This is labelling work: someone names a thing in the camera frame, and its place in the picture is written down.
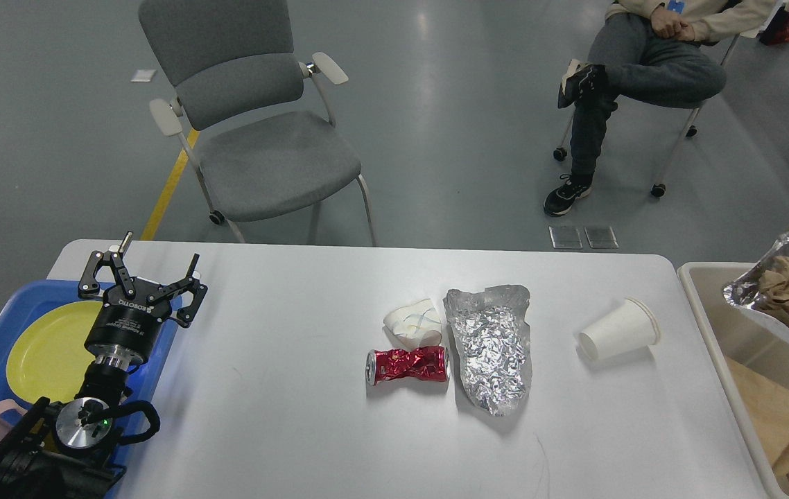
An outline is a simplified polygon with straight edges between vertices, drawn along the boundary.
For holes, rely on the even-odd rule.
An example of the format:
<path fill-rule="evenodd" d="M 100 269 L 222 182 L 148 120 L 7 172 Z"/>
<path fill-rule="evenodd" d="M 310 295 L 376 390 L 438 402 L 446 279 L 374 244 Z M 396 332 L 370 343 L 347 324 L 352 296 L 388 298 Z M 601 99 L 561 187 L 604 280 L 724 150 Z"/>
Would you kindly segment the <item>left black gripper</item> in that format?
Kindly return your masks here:
<path fill-rule="evenodd" d="M 188 328 L 207 296 L 208 287 L 201 284 L 196 271 L 198 254 L 193 255 L 186 276 L 148 294 L 148 304 L 110 296 L 113 288 L 122 288 L 125 298 L 135 296 L 134 278 L 123 260 L 131 241 L 132 231 L 127 231 L 118 245 L 106 252 L 91 252 L 78 282 L 78 297 L 90 300 L 99 300 L 101 290 L 96 275 L 101 268 L 109 268 L 115 282 L 103 291 L 102 308 L 84 343 L 94 355 L 96 365 L 144 365 L 150 359 L 164 320 L 173 315 L 170 300 L 191 294 L 191 303 L 177 309 L 172 316 L 182 328 Z"/>

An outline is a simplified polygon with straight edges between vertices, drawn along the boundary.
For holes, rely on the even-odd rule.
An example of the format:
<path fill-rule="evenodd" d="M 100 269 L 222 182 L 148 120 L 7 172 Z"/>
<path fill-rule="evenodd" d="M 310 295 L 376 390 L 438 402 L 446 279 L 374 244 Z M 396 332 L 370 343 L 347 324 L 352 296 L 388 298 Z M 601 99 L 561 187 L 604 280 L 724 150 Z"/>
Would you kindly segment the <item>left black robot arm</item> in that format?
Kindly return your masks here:
<path fill-rule="evenodd" d="M 0 498 L 103 498 L 126 472 L 112 454 L 159 432 L 156 408 L 135 400 L 126 382 L 150 359 L 166 320 L 191 325 L 208 288 L 198 254 L 179 281 L 132 276 L 124 263 L 131 240 L 129 231 L 88 259 L 78 296 L 102 303 L 84 341 L 94 359 L 70 401 L 37 399 L 1 440 Z"/>

